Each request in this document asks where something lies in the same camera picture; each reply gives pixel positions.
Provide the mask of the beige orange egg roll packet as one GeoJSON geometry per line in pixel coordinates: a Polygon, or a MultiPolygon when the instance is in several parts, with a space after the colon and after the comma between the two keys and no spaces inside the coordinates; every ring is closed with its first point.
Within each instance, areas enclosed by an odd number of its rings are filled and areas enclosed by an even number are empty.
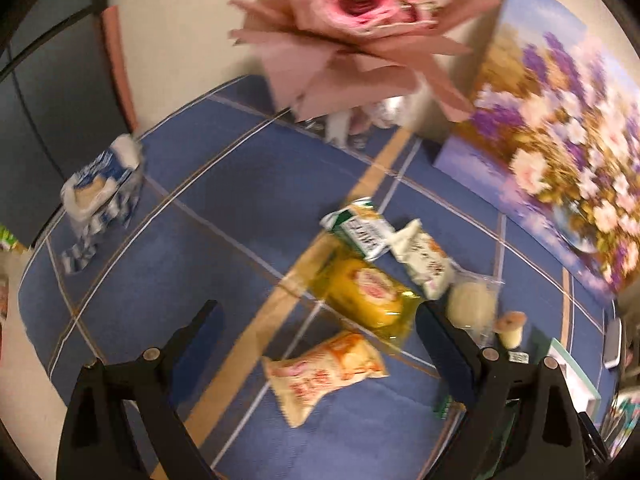
{"type": "Polygon", "coordinates": [[[302,426],[327,394],[388,376],[381,353],[365,336],[349,330],[297,358],[273,361],[264,356],[262,369],[291,428],[302,426]]]}

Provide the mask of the yellow chips bag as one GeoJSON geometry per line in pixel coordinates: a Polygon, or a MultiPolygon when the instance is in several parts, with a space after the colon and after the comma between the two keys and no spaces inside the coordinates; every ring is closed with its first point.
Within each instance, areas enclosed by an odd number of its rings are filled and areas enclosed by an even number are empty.
{"type": "Polygon", "coordinates": [[[309,290],[349,322],[384,344],[401,348],[423,298],[348,248],[337,248],[310,281],[309,290]]]}

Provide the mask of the floral oil painting canvas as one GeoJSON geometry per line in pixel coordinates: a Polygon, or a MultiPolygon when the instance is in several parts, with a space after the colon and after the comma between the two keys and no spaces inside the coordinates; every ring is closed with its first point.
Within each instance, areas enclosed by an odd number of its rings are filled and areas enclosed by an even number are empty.
{"type": "Polygon", "coordinates": [[[502,210],[594,296],[639,274],[639,90],[558,0],[502,0],[437,167],[502,210]]]}

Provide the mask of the pink wrapped flower bouquet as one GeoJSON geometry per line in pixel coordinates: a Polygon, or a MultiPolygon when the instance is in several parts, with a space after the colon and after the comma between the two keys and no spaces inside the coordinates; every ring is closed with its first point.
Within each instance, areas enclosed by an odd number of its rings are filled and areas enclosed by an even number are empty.
{"type": "Polygon", "coordinates": [[[473,110],[436,58],[468,53],[450,30],[500,0],[230,0],[243,12],[237,44],[259,58],[276,110],[298,122],[349,114],[372,124],[368,107],[427,84],[450,122],[473,110]]]}

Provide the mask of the blue white tissue pack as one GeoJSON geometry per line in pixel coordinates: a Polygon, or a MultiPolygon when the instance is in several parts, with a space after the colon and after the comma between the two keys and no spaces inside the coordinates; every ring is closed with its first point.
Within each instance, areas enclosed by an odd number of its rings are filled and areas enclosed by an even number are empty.
{"type": "Polygon", "coordinates": [[[67,274],[88,266],[113,222],[129,223],[139,203],[142,181],[142,146],[125,133],[63,184],[62,205],[76,236],[73,246],[61,254],[67,274]]]}

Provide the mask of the blue plaid tablecloth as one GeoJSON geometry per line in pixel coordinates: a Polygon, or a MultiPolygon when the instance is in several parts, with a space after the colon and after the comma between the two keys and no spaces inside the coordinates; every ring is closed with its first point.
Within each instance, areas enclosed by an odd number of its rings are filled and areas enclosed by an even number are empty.
{"type": "Polygon", "coordinates": [[[298,428],[266,383],[263,356],[298,356],[342,328],[306,289],[333,240],[328,212],[369,196],[394,226],[420,219],[465,269],[504,281],[501,307],[528,316],[525,338],[562,341],[604,400],[608,307],[523,229],[433,164],[430,144],[376,132],[362,153],[325,144],[272,109],[247,76],[166,119],[142,140],[140,202],[113,224],[85,270],[66,274],[73,244],[58,219],[17,295],[26,332],[63,399],[99,359],[162,346],[207,300],[224,328],[195,388],[177,405],[192,438],[227,479],[414,479],[444,423],[444,387],[416,335],[383,346],[388,369],[326,396],[298,428]]]}

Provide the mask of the clear round bun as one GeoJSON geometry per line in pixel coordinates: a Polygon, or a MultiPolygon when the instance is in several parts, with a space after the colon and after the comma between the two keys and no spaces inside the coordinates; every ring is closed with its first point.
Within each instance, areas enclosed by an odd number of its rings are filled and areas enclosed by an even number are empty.
{"type": "Polygon", "coordinates": [[[463,269],[454,274],[446,317],[452,326],[465,330],[480,348],[491,342],[503,284],[498,278],[463,269]]]}

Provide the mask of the white green cracker packet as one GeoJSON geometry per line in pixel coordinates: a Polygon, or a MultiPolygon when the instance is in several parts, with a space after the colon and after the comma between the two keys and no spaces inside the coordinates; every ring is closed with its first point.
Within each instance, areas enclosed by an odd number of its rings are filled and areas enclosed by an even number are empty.
{"type": "Polygon", "coordinates": [[[368,196],[326,214],[320,226],[369,262],[388,252],[388,238],[395,233],[368,196]]]}

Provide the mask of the green white biscuit packet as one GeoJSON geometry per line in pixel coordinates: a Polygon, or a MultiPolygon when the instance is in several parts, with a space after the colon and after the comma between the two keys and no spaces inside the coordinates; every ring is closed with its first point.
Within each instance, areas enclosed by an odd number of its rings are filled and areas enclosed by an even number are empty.
{"type": "Polygon", "coordinates": [[[445,394],[436,402],[433,413],[438,419],[445,420],[451,411],[455,411],[458,408],[465,410],[463,403],[454,400],[450,394],[445,394]]]}

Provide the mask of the white orange snack packet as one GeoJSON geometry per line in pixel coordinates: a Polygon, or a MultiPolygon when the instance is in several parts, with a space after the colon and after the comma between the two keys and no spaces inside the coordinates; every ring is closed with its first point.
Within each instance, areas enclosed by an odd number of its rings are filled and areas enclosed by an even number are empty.
{"type": "Polygon", "coordinates": [[[411,281],[428,300],[439,299],[454,280],[454,263],[433,237],[424,231],[419,219],[409,221],[387,237],[395,259],[405,266],[411,281]]]}

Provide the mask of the teal rimmed white tray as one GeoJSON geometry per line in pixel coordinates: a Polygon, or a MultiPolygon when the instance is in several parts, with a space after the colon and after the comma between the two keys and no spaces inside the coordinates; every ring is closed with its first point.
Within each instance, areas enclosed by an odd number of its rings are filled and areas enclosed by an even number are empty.
{"type": "Polygon", "coordinates": [[[547,356],[558,362],[575,410],[587,413],[594,422],[601,404],[596,386],[557,339],[550,340],[547,356]]]}

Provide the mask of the white rectangular device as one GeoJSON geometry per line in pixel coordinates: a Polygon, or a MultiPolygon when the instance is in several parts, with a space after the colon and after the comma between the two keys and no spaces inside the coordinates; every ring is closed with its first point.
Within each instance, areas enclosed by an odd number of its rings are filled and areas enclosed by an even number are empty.
{"type": "Polygon", "coordinates": [[[618,316],[614,316],[604,333],[603,345],[603,366],[607,370],[620,365],[620,355],[622,354],[623,323],[618,316]]]}

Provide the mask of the yellow jelly cup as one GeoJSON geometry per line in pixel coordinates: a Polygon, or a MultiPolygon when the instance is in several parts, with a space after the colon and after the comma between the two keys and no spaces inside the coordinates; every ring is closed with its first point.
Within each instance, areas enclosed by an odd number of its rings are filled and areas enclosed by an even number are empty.
{"type": "Polygon", "coordinates": [[[508,311],[495,322],[495,333],[498,335],[503,348],[514,350],[523,339],[523,330],[527,322],[527,315],[522,311],[508,311]]]}

